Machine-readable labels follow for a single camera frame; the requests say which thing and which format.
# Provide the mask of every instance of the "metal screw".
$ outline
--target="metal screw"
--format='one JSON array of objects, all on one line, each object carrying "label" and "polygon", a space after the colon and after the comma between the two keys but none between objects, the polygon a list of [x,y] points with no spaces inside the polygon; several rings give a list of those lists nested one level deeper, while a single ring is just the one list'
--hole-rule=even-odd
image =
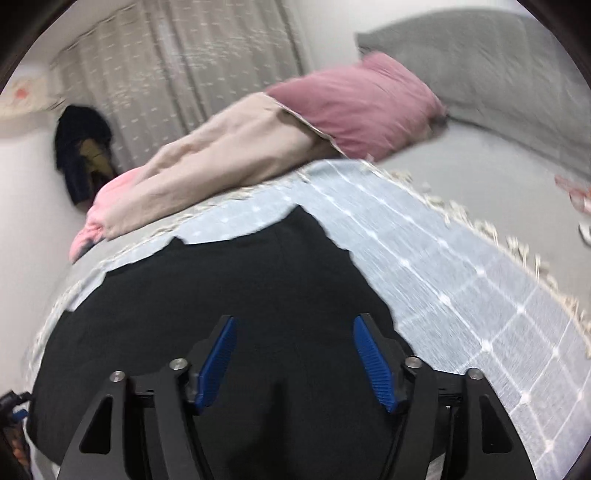
[{"label": "metal screw", "polygon": [[111,380],[112,382],[120,382],[124,378],[125,378],[125,373],[122,372],[121,370],[116,370],[113,373],[111,373],[109,376],[109,380]]},{"label": "metal screw", "polygon": [[469,368],[466,373],[473,380],[482,380],[484,378],[484,374],[477,368]]},{"label": "metal screw", "polygon": [[169,363],[170,368],[173,370],[182,370],[185,368],[189,363],[184,358],[176,358],[172,362]]},{"label": "metal screw", "polygon": [[409,356],[404,361],[404,364],[409,368],[421,368],[423,361],[417,356]]}]

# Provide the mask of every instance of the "hanging clothes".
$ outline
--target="hanging clothes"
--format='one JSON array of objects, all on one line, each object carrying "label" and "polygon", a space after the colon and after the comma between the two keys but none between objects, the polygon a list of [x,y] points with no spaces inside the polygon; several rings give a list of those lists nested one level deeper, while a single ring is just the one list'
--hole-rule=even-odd
[{"label": "hanging clothes", "polygon": [[216,480],[379,478],[393,426],[355,349],[359,313],[398,338],[388,306],[349,253],[301,207],[228,241],[175,238],[108,272],[62,315],[35,382],[28,432],[60,463],[112,371],[159,370],[232,314],[238,345],[214,405],[195,418]]},{"label": "hanging clothes", "polygon": [[75,205],[94,200],[97,192],[116,177],[111,164],[111,129],[91,107],[69,105],[56,129],[56,167],[64,174]]}]

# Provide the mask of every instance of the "gray bedspread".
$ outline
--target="gray bedspread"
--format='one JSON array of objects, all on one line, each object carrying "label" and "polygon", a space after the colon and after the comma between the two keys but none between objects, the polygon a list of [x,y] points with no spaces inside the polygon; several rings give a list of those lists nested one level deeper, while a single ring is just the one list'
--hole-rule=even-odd
[{"label": "gray bedspread", "polygon": [[[591,362],[577,326],[546,287],[469,227],[427,206],[359,161],[319,161],[255,189],[229,194],[144,230],[86,275],[73,276],[40,332],[32,383],[47,337],[105,271],[145,258],[172,236],[220,241],[279,220],[295,204],[326,228],[390,306],[398,331],[434,368],[481,368],[509,411],[540,480],[559,480],[591,433]],[[95,247],[95,258],[113,244]]]},{"label": "gray bedspread", "polygon": [[591,90],[535,18],[491,9],[430,12],[359,34],[411,70],[450,115],[591,175]]}]

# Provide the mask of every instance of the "gray bedsheet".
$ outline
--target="gray bedsheet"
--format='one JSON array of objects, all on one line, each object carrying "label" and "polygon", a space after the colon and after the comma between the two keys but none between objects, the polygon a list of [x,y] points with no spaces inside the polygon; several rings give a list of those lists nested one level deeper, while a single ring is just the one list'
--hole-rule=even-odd
[{"label": "gray bedsheet", "polygon": [[[196,206],[168,219],[168,226],[144,230],[141,240],[128,238],[123,251],[103,258],[87,275],[75,274],[30,355],[30,384],[59,315],[75,309],[105,271],[153,254],[173,235],[189,243],[229,239],[300,204],[352,252],[416,353],[445,371],[481,368],[538,478],[563,478],[591,433],[591,362],[574,321],[511,257],[465,225],[447,226],[418,196],[359,161],[319,161],[253,190],[249,198],[230,195],[213,199],[211,208]],[[113,245],[95,249],[97,257]]]}]

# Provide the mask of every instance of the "white wall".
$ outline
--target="white wall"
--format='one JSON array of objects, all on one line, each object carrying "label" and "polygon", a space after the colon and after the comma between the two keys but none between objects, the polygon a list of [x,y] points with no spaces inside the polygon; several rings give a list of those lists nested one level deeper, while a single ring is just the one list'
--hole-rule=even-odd
[{"label": "white wall", "polygon": [[316,69],[353,63],[355,33],[429,11],[498,8],[529,15],[517,0],[291,0]]},{"label": "white wall", "polygon": [[[132,0],[78,0],[31,47],[13,77],[47,73],[49,62],[95,23]],[[85,214],[55,168],[56,117],[0,121],[0,394],[20,390],[22,359],[69,267]]]}]

